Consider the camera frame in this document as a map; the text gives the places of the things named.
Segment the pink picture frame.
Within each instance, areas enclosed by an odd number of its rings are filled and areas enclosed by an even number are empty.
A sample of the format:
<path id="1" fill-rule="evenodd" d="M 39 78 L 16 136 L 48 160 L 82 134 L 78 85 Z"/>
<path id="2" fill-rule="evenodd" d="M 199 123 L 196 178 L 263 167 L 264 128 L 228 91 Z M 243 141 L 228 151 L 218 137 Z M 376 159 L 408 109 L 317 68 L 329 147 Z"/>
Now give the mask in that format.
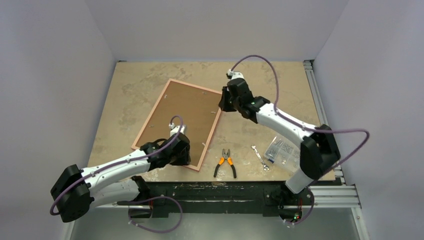
<path id="1" fill-rule="evenodd" d="M 169 138 L 172 117 L 180 116 L 186 126 L 184 134 L 190 140 L 188 168 L 199 171 L 221 115 L 221 97 L 221 91 L 169 79 L 131 148 L 136 150 L 147 142 Z"/>

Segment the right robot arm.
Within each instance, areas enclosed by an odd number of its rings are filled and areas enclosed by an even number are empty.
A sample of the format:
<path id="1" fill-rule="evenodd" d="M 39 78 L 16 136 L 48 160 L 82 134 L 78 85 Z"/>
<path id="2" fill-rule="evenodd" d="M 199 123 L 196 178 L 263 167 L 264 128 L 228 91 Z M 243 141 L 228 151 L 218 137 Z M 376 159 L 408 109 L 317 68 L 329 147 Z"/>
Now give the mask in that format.
<path id="1" fill-rule="evenodd" d="M 243 118 L 270 128 L 299 148 L 299 167 L 280 191 L 284 202 L 294 203 L 303 190 L 340 160 L 341 154 L 329 126 L 311 125 L 285 114 L 268 99 L 253 96 L 243 78 L 231 79 L 221 90 L 218 106 L 222 111 L 239 112 Z"/>

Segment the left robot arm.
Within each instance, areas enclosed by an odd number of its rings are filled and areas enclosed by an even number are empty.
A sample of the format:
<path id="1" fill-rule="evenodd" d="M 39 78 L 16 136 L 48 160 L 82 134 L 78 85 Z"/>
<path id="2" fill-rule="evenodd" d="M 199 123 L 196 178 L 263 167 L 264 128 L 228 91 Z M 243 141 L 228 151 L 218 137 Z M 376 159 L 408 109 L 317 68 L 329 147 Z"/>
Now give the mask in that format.
<path id="1" fill-rule="evenodd" d="M 102 193 L 120 180 L 146 173 L 166 165 L 188 166 L 191 163 L 190 140 L 183 133 L 143 144 L 139 149 L 111 162 L 80 169 L 76 164 L 66 167 L 50 194 L 52 216 L 59 215 L 64 223 L 72 222 L 106 197 Z"/>

